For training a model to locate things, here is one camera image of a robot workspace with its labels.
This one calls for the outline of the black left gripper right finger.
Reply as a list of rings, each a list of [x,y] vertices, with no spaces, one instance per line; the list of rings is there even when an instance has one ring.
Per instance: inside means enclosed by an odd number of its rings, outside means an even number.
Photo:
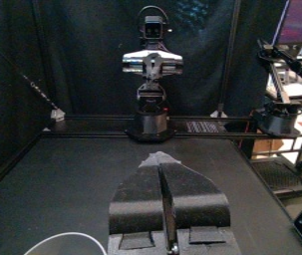
[[[213,181],[162,151],[157,163],[162,197],[175,227],[229,227],[227,198]]]

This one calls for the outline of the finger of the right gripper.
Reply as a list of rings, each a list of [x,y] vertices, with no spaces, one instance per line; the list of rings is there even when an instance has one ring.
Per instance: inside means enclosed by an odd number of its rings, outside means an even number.
[[[143,77],[151,79],[151,55],[143,57]]]
[[[157,80],[161,75],[162,57],[159,54],[154,54],[151,57],[151,79]]]

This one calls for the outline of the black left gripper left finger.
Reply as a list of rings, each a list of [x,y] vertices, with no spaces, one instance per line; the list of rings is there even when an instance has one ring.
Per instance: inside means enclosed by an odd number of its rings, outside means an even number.
[[[162,201],[155,154],[120,182],[110,204],[110,233],[162,230]]]

